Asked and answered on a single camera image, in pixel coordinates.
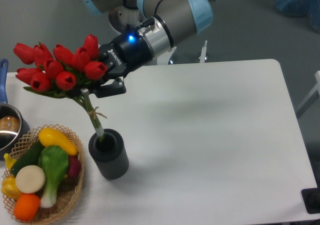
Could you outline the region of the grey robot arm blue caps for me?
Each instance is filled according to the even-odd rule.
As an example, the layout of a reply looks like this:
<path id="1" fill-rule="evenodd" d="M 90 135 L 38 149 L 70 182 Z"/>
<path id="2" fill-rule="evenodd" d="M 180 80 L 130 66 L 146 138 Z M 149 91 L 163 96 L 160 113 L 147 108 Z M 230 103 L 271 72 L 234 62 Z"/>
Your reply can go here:
<path id="1" fill-rule="evenodd" d="M 117 18 L 118 31 L 99 47 L 106 73 L 87 90 L 104 98 L 126 92 L 124 78 L 185 39 L 201 33 L 213 22 L 217 0 L 83 0 L 94 14 Z"/>

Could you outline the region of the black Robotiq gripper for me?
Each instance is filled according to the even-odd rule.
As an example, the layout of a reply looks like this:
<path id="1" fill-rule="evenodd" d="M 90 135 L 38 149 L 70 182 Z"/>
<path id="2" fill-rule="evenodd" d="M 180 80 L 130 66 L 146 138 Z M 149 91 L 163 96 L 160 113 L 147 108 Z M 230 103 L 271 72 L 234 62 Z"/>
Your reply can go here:
<path id="1" fill-rule="evenodd" d="M 152 59 L 151 48 L 141 34 L 140 28 L 128 30 L 115 37 L 110 43 L 99 47 L 98 61 L 105 65 L 106 72 L 98 81 L 105 83 L 114 79 L 113 82 L 91 89 L 82 88 L 80 92 L 87 96 L 94 94 L 97 98 L 125 94 L 127 89 L 121 77 L 126 77 Z"/>

